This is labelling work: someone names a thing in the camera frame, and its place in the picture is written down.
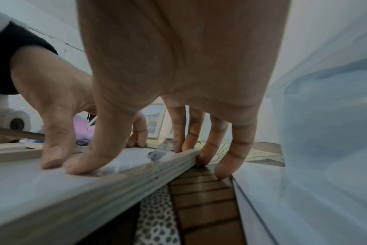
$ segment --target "human hand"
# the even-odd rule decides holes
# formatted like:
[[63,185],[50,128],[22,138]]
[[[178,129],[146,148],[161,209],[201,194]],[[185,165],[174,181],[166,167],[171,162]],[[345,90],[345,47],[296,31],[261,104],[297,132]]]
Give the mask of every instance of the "human hand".
[[[79,0],[99,125],[92,147],[65,163],[67,172],[109,163],[124,147],[135,113],[162,96],[176,151],[194,147],[203,112],[210,113],[209,139],[197,159],[202,165],[216,154],[232,123],[230,149],[215,169],[218,178],[231,175],[252,146],[288,8],[289,0]],[[186,139],[185,105],[190,106]]]
[[[58,167],[75,147],[74,116],[82,111],[97,114],[92,76],[38,46],[21,48],[12,57],[10,68],[16,89],[43,120],[45,142],[41,167]],[[138,112],[128,146],[138,143],[144,147],[146,140],[146,119]]]

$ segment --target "white machine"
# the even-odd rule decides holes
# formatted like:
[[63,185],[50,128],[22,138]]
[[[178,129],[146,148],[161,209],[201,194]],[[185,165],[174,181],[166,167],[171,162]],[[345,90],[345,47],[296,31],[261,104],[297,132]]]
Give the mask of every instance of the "white machine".
[[[0,94],[0,128],[31,130],[30,116],[24,111],[16,111],[8,105],[8,95]],[[0,135],[0,143],[8,143],[20,138]]]

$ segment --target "sleeve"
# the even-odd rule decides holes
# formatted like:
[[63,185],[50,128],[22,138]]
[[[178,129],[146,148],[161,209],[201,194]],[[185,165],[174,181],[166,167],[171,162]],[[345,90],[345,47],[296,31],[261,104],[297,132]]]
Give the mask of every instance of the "sleeve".
[[0,32],[0,94],[18,94],[11,79],[10,60],[24,46],[40,46],[58,55],[46,40],[10,22]]

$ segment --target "black knob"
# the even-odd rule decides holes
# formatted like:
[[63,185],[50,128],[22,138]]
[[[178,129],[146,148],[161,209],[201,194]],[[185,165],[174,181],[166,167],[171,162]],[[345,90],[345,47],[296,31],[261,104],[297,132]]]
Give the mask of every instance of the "black knob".
[[10,122],[10,129],[23,130],[25,128],[25,122],[20,118],[14,118]]

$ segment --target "ceiling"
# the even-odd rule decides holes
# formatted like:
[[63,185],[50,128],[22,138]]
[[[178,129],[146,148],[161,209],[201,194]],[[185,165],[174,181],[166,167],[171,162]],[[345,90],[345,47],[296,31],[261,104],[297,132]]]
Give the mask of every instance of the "ceiling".
[[78,29],[75,0],[25,0],[42,11]]

